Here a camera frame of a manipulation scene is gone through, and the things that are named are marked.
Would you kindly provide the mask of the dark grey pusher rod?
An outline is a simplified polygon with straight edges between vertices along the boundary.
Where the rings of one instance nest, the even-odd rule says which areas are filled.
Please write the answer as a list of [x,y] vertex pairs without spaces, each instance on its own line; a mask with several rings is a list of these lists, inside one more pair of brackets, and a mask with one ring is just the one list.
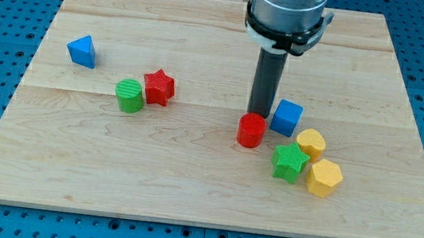
[[255,113],[266,118],[270,115],[274,97],[286,65],[287,53],[269,53],[259,51],[253,86],[248,100],[248,113]]

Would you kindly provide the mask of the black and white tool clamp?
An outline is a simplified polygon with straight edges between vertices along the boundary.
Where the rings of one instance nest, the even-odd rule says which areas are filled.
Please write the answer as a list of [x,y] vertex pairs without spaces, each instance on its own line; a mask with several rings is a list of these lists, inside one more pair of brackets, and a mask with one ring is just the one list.
[[321,40],[325,28],[334,17],[334,14],[329,12],[324,17],[321,16],[317,24],[311,29],[300,33],[280,33],[260,23],[251,9],[252,4],[249,2],[244,24],[250,37],[269,53],[278,55],[289,53],[294,57],[301,56],[305,51],[313,48]]

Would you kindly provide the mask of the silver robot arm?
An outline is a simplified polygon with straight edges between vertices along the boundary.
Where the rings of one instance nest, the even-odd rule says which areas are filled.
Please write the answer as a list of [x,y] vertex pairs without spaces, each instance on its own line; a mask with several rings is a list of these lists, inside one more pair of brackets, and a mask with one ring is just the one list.
[[313,48],[333,20],[328,0],[248,0],[245,27],[260,45],[247,111],[268,117],[289,55]]

